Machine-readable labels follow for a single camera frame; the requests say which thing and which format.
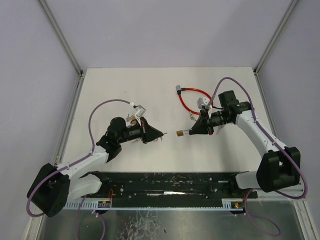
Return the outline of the large brass long-shackle padlock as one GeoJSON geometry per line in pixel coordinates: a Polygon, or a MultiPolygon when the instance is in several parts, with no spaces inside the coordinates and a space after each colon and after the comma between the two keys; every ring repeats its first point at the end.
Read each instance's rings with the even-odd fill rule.
{"type": "Polygon", "coordinates": [[[132,126],[134,126],[134,125],[136,125],[138,122],[136,121],[136,120],[132,120],[131,122],[130,122],[130,124],[132,125],[132,126]]]}

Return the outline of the small brass padlock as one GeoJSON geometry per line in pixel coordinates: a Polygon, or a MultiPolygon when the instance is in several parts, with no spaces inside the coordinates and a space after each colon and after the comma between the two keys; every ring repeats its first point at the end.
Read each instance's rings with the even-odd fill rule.
{"type": "Polygon", "coordinates": [[[176,135],[178,137],[187,136],[187,135],[190,134],[189,131],[190,131],[189,129],[187,129],[187,130],[178,130],[178,131],[176,131],[176,135]]]}

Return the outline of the red cable lock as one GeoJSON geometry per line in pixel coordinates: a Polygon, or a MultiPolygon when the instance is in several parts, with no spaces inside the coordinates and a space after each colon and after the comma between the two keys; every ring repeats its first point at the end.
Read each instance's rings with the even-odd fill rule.
{"type": "Polygon", "coordinates": [[[181,87],[177,85],[175,91],[183,108],[189,114],[195,116],[200,114],[200,110],[197,107],[198,98],[205,97],[209,99],[211,97],[207,92],[198,88],[181,87]]]}

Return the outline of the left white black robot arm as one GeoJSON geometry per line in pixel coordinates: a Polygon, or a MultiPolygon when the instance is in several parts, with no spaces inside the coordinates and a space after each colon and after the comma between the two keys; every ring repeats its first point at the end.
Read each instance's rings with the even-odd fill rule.
{"type": "Polygon", "coordinates": [[[31,217],[53,217],[67,202],[97,193],[102,180],[90,173],[92,168],[113,160],[122,151],[122,143],[140,139],[147,144],[164,136],[144,117],[134,122],[127,125],[124,118],[115,117],[87,155],[66,164],[43,165],[27,192],[27,213],[31,217]]]}

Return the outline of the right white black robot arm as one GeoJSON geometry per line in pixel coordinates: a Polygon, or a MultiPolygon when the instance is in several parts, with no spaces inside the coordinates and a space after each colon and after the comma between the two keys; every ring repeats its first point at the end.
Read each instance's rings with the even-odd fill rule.
{"type": "Polygon", "coordinates": [[[277,141],[275,136],[265,130],[254,118],[252,105],[248,101],[240,102],[234,91],[225,91],[218,96],[220,108],[213,112],[208,106],[209,98],[197,100],[199,117],[189,135],[212,135],[215,127],[234,124],[240,128],[253,143],[261,156],[256,171],[241,172],[235,175],[240,189],[261,189],[266,193],[296,186],[300,182],[301,154],[296,147],[287,147],[277,141]]]}

